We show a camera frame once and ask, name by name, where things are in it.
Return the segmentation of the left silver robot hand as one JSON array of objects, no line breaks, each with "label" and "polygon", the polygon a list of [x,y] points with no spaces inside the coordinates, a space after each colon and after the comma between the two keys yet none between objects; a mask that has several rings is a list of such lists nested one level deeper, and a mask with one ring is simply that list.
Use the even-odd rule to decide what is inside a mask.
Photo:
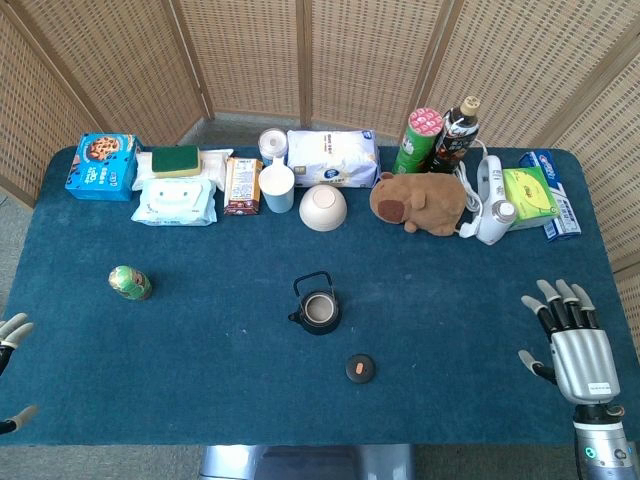
[{"label": "left silver robot hand", "polygon": [[[26,313],[18,313],[8,321],[1,322],[1,364],[0,374],[3,374],[15,350],[21,345],[34,329],[34,324],[28,320]],[[1,419],[1,434],[6,435],[23,428],[37,414],[38,407],[29,405],[12,417]]]}]

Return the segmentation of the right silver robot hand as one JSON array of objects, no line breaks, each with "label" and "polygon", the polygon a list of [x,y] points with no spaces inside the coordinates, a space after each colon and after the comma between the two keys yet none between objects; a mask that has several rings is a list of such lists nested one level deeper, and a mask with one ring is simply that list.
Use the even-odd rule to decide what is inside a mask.
[{"label": "right silver robot hand", "polygon": [[546,366],[524,349],[518,357],[535,376],[556,385],[574,405],[611,402],[620,385],[609,338],[599,324],[597,310],[586,290],[563,279],[536,285],[543,302],[529,296],[521,302],[539,320],[548,340],[553,365]]}]

